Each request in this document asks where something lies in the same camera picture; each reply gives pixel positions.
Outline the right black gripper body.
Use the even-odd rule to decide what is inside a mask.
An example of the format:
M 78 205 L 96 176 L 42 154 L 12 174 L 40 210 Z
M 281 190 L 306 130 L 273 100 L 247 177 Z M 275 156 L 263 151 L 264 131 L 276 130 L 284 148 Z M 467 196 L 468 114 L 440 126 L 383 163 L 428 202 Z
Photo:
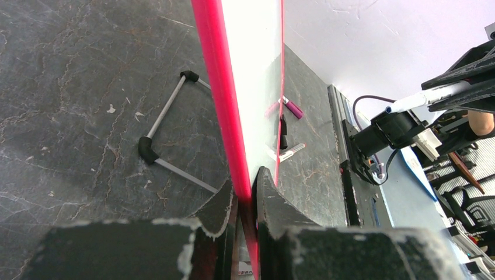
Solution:
M 464 53 L 443 74 L 421 84 L 423 90 L 444 90 L 430 112 L 463 109 L 494 113 L 494 40 Z

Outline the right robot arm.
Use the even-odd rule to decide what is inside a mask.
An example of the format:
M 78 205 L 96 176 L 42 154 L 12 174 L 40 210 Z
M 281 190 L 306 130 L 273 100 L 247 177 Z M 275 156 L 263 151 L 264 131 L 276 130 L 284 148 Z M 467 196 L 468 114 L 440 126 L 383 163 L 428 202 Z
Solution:
M 350 166 L 363 180 L 378 184 L 369 160 L 385 148 L 392 148 L 381 181 L 388 179 L 394 156 L 408 146 L 419 144 L 419 135 L 430 132 L 432 121 L 412 111 L 426 107 L 430 112 L 466 110 L 466 124 L 450 136 L 435 136 L 423 154 L 434 160 L 479 139 L 494 136 L 494 39 L 471 48 L 446 72 L 421 84 L 421 91 L 402 99 L 388 99 L 389 106 L 375 116 L 368 127 L 347 133 Z

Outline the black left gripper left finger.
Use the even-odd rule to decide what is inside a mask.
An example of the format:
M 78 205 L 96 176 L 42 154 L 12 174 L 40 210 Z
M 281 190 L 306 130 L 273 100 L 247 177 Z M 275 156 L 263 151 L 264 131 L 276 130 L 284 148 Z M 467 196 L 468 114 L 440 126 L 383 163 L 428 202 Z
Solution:
M 187 218 L 80 221 L 51 229 L 23 279 L 230 279 L 231 181 Z

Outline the pink framed whiteboard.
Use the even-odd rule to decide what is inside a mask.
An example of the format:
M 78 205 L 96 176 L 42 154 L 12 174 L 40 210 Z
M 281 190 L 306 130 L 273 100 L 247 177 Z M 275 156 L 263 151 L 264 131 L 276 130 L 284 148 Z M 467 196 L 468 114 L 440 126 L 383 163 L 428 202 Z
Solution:
M 284 91 L 282 1 L 193 1 L 254 277 L 260 279 L 259 171 L 276 183 Z

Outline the grey whiteboard stand bar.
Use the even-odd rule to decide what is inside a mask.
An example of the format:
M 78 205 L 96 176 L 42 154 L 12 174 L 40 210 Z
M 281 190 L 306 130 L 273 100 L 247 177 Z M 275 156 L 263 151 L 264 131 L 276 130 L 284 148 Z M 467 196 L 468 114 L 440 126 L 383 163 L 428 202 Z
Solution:
M 187 83 L 198 83 L 202 85 L 204 88 L 207 90 L 211 90 L 211 86 L 202 80 L 199 76 L 199 74 L 191 71 L 191 70 L 185 70 L 180 73 L 180 79 L 175 86 L 174 90 L 170 94 L 167 102 L 165 103 L 164 107 L 162 108 L 161 112 L 157 116 L 156 120 L 152 124 L 151 129 L 149 132 L 141 136 L 138 140 L 138 155 L 140 158 L 148 165 L 158 165 L 160 167 L 164 167 L 165 169 L 169 170 L 170 172 L 184 178 L 187 181 L 190 181 L 194 183 L 195 185 L 202 187 L 203 189 L 216 194 L 218 192 L 218 189 L 209 185 L 208 183 L 202 181 L 199 178 L 194 177 L 191 174 L 188 174 L 186 171 L 180 169 L 179 167 L 167 162 L 161 155 L 155 152 L 154 150 L 154 136 L 158 133 L 159 129 L 162 130 L 162 134 L 165 134 L 165 128 L 171 128 L 171 121 L 172 118 L 169 117 L 167 120 L 169 123 L 167 125 L 163 125 L 163 123 L 166 120 L 167 113 L 169 112 L 170 108 L 172 107 L 173 102 L 175 99 L 178 97 L 180 90 L 183 88 L 183 86 Z

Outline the right black whiteboard foot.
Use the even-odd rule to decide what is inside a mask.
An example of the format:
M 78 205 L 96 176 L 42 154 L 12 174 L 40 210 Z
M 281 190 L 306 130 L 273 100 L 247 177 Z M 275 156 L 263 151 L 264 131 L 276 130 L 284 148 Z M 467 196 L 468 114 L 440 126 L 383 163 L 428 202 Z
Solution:
M 285 119 L 285 115 L 281 115 L 280 118 L 280 147 L 281 151 L 286 150 L 288 148 L 287 143 L 287 121 Z

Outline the black rainbow marker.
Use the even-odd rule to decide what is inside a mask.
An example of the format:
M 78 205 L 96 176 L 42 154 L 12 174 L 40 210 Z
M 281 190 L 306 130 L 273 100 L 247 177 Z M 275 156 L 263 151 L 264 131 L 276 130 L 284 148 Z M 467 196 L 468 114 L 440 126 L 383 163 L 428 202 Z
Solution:
M 295 145 L 294 147 L 292 147 L 291 149 L 281 153 L 279 155 L 280 163 L 289 159 L 290 157 L 294 156 L 297 152 L 304 149 L 305 147 L 306 147 L 305 143 L 299 143 L 299 144 Z

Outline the magenta whiteboard marker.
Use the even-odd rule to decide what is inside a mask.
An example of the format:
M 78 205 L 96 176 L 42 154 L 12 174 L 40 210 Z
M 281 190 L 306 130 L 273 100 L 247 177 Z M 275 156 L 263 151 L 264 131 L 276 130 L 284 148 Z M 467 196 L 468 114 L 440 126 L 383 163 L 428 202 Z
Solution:
M 298 120 L 304 116 L 304 112 L 293 101 L 290 101 L 284 95 L 282 95 L 281 101 Z

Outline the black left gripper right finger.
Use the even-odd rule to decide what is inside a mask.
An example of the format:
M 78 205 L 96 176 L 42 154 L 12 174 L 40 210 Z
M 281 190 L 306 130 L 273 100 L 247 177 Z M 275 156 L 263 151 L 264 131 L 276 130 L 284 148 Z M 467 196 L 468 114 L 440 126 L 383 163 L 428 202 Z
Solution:
M 446 239 L 419 228 L 323 227 L 261 167 L 253 186 L 260 279 L 468 279 Z

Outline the blue whiteboard marker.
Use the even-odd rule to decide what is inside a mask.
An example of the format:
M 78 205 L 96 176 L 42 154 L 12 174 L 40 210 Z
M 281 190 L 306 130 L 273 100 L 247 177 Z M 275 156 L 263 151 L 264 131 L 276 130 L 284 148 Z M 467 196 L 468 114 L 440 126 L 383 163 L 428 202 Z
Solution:
M 428 106 L 446 97 L 456 95 L 471 87 L 471 84 L 465 80 L 448 83 L 433 87 L 427 90 L 421 90 L 413 95 L 404 97 L 393 102 L 386 107 L 385 112 L 388 114 L 401 113 L 421 106 Z

